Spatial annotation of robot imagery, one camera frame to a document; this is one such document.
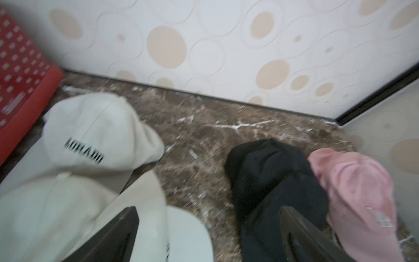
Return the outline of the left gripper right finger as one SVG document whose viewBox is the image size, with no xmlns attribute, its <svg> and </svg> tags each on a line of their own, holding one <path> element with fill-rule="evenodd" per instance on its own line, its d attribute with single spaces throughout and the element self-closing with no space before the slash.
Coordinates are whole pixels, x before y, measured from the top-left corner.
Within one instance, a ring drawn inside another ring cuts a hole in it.
<svg viewBox="0 0 419 262">
<path fill-rule="evenodd" d="M 279 212 L 283 249 L 288 262 L 352 262 L 341 248 L 293 207 Z"/>
</svg>

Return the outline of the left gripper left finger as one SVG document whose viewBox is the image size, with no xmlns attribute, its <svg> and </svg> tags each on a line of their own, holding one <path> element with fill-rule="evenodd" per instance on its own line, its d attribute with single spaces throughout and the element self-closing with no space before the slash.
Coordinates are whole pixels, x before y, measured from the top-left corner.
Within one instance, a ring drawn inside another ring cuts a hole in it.
<svg viewBox="0 0 419 262">
<path fill-rule="evenodd" d="M 136 207 L 126 207 L 64 262 L 128 262 L 140 220 Z"/>
</svg>

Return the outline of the white Colorado cap front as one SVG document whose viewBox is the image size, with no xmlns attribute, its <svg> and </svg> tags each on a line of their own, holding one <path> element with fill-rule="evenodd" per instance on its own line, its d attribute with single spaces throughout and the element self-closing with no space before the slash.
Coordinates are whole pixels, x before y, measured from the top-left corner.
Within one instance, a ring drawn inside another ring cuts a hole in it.
<svg viewBox="0 0 419 262">
<path fill-rule="evenodd" d="M 212 262 L 210 234 L 190 212 L 167 204 L 154 171 L 122 194 L 61 173 L 1 197 L 1 261 L 63 262 L 126 207 L 140 224 L 129 262 Z"/>
</svg>

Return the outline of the pink LA cap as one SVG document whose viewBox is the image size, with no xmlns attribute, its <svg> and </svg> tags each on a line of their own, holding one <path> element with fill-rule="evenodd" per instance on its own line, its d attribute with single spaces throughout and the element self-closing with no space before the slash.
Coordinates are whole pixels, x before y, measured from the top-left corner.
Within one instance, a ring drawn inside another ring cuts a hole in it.
<svg viewBox="0 0 419 262">
<path fill-rule="evenodd" d="M 329 199 L 327 222 L 358 262 L 402 262 L 393 181 L 376 160 L 321 148 L 308 160 Z"/>
</svg>

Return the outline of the black cap with white label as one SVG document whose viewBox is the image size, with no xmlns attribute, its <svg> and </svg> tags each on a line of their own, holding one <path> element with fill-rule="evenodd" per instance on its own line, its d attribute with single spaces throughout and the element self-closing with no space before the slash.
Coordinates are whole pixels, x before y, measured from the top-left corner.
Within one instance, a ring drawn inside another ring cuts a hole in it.
<svg viewBox="0 0 419 262">
<path fill-rule="evenodd" d="M 328 196 L 302 151 L 274 139 L 234 147 L 225 163 L 245 262 L 285 262 L 279 211 L 293 207 L 318 229 Z"/>
</svg>

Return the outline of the white cap back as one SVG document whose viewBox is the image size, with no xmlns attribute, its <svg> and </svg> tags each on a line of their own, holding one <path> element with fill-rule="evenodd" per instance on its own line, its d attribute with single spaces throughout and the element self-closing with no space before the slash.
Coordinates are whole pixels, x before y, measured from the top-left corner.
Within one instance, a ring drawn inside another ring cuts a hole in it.
<svg viewBox="0 0 419 262">
<path fill-rule="evenodd" d="M 159 134 L 114 93 L 61 100 L 44 115 L 44 123 L 39 140 L 1 182 L 2 194 L 63 171 L 120 193 L 135 169 L 164 154 Z"/>
</svg>

